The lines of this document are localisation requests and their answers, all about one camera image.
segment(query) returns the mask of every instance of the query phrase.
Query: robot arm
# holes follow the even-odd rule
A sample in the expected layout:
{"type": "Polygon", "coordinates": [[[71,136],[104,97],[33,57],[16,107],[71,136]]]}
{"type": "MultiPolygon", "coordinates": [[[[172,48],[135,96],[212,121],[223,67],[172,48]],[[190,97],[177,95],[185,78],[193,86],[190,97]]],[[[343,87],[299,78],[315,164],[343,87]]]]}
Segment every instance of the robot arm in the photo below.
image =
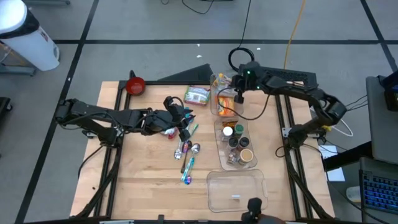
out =
{"type": "Polygon", "coordinates": [[[63,127],[75,124],[84,131],[98,136],[101,144],[109,147],[116,146],[118,137],[123,134],[141,133],[148,136],[173,127],[178,128],[181,140],[186,141],[190,134],[185,128],[194,116],[186,118],[185,115],[192,110],[185,110],[183,105],[173,103],[175,98],[180,100],[177,97],[166,97],[166,111],[153,111],[152,108],[116,111],[88,105],[76,99],[65,100],[58,105],[55,120],[63,127]],[[114,123],[114,126],[105,128],[94,120],[114,123]]]}
{"type": "Polygon", "coordinates": [[[265,72],[257,62],[249,62],[243,75],[232,78],[231,87],[238,95],[236,103],[243,103],[243,93],[248,90],[262,90],[268,95],[287,95],[308,101],[314,108],[317,117],[305,124],[298,124],[289,131],[288,142],[293,148],[303,145],[307,135],[326,125],[336,125],[344,116],[347,109],[336,97],[326,94],[317,86],[307,87],[300,84],[288,83],[285,80],[265,72]]]}

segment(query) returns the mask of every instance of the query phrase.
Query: clear plastic container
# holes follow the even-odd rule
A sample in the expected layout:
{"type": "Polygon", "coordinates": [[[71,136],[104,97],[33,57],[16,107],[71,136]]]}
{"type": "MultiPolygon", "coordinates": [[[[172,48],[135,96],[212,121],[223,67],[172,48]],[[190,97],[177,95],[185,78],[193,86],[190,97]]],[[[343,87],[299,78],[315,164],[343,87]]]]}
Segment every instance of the clear plastic container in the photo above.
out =
{"type": "Polygon", "coordinates": [[[262,200],[261,210],[268,205],[266,181],[258,169],[210,172],[207,195],[212,212],[246,211],[249,199],[255,197],[262,200]]]}
{"type": "Polygon", "coordinates": [[[221,167],[224,170],[249,169],[249,168],[253,168],[257,165],[257,158],[254,153],[254,150],[253,150],[253,147],[251,144],[250,135],[249,135],[248,121],[246,121],[245,119],[242,119],[238,116],[234,116],[234,117],[230,117],[230,118],[219,117],[214,123],[214,132],[216,134],[218,156],[220,157],[221,167]],[[250,149],[252,151],[253,159],[252,159],[252,161],[248,162],[245,165],[241,165],[238,162],[235,162],[233,164],[228,163],[228,157],[229,157],[229,153],[231,152],[231,149],[228,146],[228,141],[222,141],[222,137],[223,137],[222,130],[224,128],[223,123],[232,122],[232,121],[238,121],[237,124],[241,124],[243,126],[244,130],[243,130],[243,134],[242,134],[241,138],[246,137],[250,141],[249,145],[246,146],[245,148],[250,149]]]}
{"type": "MultiPolygon", "coordinates": [[[[232,78],[234,75],[230,74],[223,74],[227,78],[232,78]]],[[[211,113],[217,116],[224,116],[224,117],[231,117],[235,116],[235,113],[229,109],[224,109],[220,106],[218,106],[218,99],[217,99],[217,94],[220,92],[222,89],[227,88],[228,84],[227,83],[219,83],[215,82],[216,81],[216,75],[212,75],[210,77],[210,107],[211,107],[211,113]]],[[[220,93],[220,98],[223,100],[231,102],[231,104],[228,106],[228,108],[231,108],[235,110],[235,112],[242,114],[243,113],[243,105],[239,103],[234,102],[234,97],[237,95],[237,93],[233,89],[229,90],[224,90],[220,93]]]]}

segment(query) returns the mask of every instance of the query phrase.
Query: white cylinder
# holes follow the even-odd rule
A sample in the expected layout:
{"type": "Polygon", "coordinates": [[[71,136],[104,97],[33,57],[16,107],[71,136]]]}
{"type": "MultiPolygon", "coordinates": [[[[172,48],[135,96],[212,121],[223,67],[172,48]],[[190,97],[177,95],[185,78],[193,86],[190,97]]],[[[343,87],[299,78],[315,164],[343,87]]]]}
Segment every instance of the white cylinder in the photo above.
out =
{"type": "Polygon", "coordinates": [[[58,61],[59,48],[43,28],[39,26],[33,15],[28,12],[25,3],[21,0],[0,0],[0,36],[1,34],[3,34],[3,38],[0,38],[1,41],[22,55],[39,70],[51,70],[60,64],[58,61]],[[33,32],[31,30],[24,33],[24,23],[27,22],[27,25],[29,25],[29,21],[25,21],[28,13],[39,28],[33,32]]]}

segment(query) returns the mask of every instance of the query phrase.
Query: wooden tabletop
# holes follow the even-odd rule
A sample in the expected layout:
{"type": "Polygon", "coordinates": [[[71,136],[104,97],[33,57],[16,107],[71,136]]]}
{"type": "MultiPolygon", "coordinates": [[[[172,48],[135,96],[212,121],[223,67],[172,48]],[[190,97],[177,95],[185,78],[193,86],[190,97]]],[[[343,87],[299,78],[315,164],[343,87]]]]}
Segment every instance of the wooden tabletop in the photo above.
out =
{"type": "MultiPolygon", "coordinates": [[[[114,108],[118,82],[103,82],[98,106],[114,108]]],[[[151,85],[141,96],[133,96],[130,109],[148,108],[164,110],[166,96],[184,96],[186,86],[151,85]]],[[[260,91],[244,94],[246,117],[257,116],[266,100],[260,91]]],[[[294,120],[302,124],[310,119],[308,103],[291,98],[294,120]]],[[[194,181],[185,185],[180,181],[182,161],[174,159],[178,138],[170,141],[165,136],[141,136],[128,134],[124,137],[123,152],[116,187],[113,219],[155,220],[159,214],[167,220],[240,220],[242,212],[213,213],[208,208],[206,177],[211,171],[223,171],[215,142],[214,121],[210,106],[187,105],[197,117],[194,123],[199,128],[192,142],[201,144],[192,177],[194,181]]],[[[265,113],[255,121],[249,121],[249,132],[257,166],[264,174],[268,202],[263,213],[283,220],[294,220],[292,199],[285,160],[275,156],[275,150],[282,145],[275,98],[269,100],[265,113]]],[[[316,140],[307,144],[318,147],[316,140]]],[[[97,139],[89,139],[85,157],[98,148],[97,139]]],[[[76,215],[89,202],[98,188],[105,150],[90,159],[81,171],[76,188],[71,215],[76,215]]],[[[301,154],[307,185],[319,204],[334,216],[330,194],[319,152],[301,147],[301,154]]],[[[298,189],[302,216],[305,216],[302,194],[298,189]]],[[[104,214],[108,193],[104,195],[101,214],[104,214]]]]}

